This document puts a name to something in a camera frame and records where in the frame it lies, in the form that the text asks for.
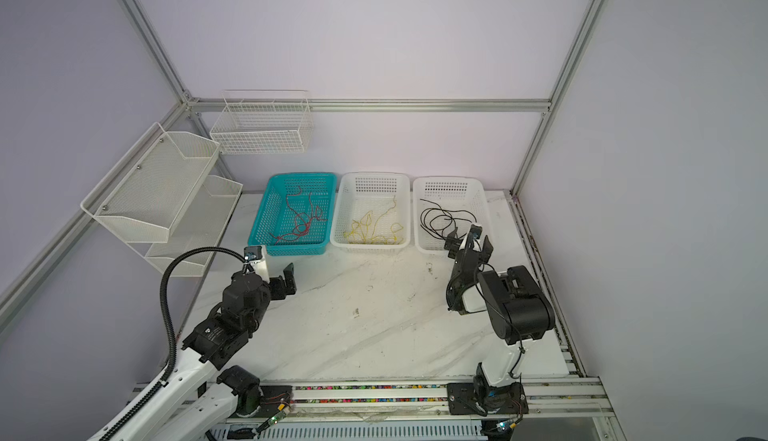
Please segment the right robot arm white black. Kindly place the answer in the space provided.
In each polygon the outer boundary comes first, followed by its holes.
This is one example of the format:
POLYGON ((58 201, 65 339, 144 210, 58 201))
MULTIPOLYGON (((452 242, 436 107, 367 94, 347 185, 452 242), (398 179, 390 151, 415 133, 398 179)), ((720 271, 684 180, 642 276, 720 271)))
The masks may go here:
POLYGON ((444 249, 454 261, 445 292, 447 308, 471 314, 465 297, 475 292, 495 335, 506 346, 505 354, 492 354, 478 363, 469 394, 451 397, 480 415, 521 409, 523 360, 532 344, 554 329, 554 309, 526 267, 499 272, 490 266, 493 245, 480 225, 472 224, 463 236, 453 230, 444 249))

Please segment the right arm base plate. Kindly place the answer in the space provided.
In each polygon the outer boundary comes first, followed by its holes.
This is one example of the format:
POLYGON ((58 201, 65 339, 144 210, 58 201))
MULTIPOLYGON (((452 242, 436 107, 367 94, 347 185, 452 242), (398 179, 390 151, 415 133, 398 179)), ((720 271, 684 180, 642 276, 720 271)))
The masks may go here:
POLYGON ((519 382, 507 386, 475 386, 473 383, 449 383, 446 386, 451 415, 526 415, 527 395, 519 382))

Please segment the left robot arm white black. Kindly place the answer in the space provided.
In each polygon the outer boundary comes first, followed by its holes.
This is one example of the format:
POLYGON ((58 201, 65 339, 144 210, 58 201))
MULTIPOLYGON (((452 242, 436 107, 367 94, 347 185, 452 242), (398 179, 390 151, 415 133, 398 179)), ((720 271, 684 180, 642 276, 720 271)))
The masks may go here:
POLYGON ((168 303, 171 275, 187 259, 220 250, 208 246, 186 251, 165 269, 159 288, 168 341, 165 367, 94 439, 212 440, 213 427, 238 409, 254 414, 263 405, 260 379, 230 361, 261 327, 270 303, 296 294, 295 268, 288 264, 281 275, 272 277, 261 247, 249 246, 242 253, 224 249, 241 267, 232 274, 220 302, 179 339, 168 303))

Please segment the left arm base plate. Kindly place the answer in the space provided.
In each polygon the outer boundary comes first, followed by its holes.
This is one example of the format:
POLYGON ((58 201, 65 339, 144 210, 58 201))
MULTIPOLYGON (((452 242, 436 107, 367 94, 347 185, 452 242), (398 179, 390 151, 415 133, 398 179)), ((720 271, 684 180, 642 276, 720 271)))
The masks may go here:
POLYGON ((235 418, 268 418, 278 407, 288 405, 292 392, 285 386, 267 386, 250 391, 236 390, 225 384, 212 385, 199 399, 197 410, 217 420, 235 418))

